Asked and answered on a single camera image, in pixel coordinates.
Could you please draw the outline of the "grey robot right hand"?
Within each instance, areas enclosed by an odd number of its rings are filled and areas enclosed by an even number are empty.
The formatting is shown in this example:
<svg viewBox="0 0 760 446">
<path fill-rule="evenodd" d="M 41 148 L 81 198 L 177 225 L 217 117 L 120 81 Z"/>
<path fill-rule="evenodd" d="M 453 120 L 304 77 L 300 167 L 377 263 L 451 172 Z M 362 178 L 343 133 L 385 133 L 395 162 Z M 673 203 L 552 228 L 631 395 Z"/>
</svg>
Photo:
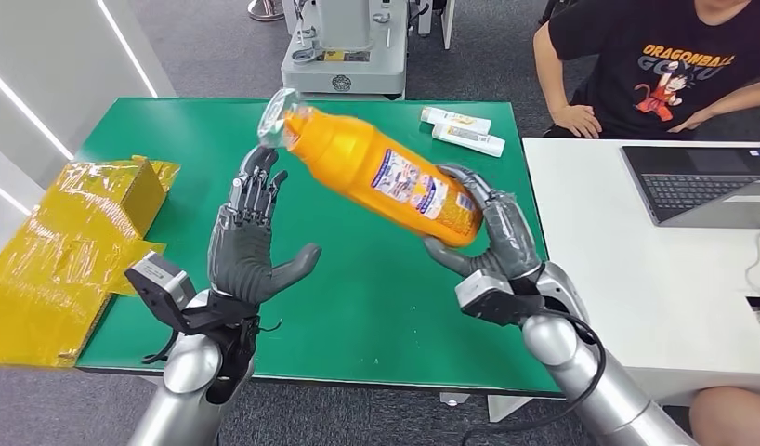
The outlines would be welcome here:
<svg viewBox="0 0 760 446">
<path fill-rule="evenodd" d="M 439 239 L 427 236 L 423 242 L 433 260 L 463 277 L 488 269 L 509 281 L 541 267 L 542 260 L 536 252 L 530 227 L 512 194 L 491 187 L 480 174 L 459 164 L 439 164 L 438 169 L 469 192 L 483 216 L 489 245 L 478 256 L 466 256 Z"/>
</svg>

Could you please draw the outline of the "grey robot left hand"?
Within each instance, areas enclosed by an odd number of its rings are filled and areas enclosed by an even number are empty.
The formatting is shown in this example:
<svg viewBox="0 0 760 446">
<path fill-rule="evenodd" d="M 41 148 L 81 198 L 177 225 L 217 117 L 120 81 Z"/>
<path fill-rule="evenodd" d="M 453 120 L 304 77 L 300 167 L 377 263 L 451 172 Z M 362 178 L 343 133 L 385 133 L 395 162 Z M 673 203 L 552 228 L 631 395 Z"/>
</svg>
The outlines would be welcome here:
<svg viewBox="0 0 760 446">
<path fill-rule="evenodd" d="M 207 253 L 211 290 L 258 307 L 306 278 L 317 265 L 321 248 L 304 245 L 290 260 L 273 265 L 270 257 L 272 219 L 287 172 L 271 167 L 279 154 L 258 145 L 243 158 L 228 199 L 217 212 Z"/>
</svg>

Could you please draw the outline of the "person's left hand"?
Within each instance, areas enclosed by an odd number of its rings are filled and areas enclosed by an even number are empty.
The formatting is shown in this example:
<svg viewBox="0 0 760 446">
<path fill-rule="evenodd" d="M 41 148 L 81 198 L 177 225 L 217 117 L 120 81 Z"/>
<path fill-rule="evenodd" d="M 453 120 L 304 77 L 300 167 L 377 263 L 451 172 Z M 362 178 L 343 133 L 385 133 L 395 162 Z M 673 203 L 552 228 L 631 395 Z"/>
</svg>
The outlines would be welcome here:
<svg viewBox="0 0 760 446">
<path fill-rule="evenodd" d="M 668 130 L 669 133 L 681 133 L 686 130 L 694 130 L 705 121 L 711 119 L 714 113 L 708 109 L 696 111 L 687 120 L 680 125 L 676 125 Z"/>
</svg>

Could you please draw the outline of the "person's right hand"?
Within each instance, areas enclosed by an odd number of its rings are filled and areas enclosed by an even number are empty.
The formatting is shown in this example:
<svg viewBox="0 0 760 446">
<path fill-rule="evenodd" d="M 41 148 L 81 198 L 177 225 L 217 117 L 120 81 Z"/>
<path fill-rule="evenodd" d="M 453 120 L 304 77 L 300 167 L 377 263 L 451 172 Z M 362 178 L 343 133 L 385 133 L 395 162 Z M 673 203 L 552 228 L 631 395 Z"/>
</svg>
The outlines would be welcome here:
<svg viewBox="0 0 760 446">
<path fill-rule="evenodd" d="M 578 138 L 598 139 L 602 126 L 594 108 L 587 105 L 564 105 L 550 112 L 556 126 L 568 130 Z"/>
</svg>

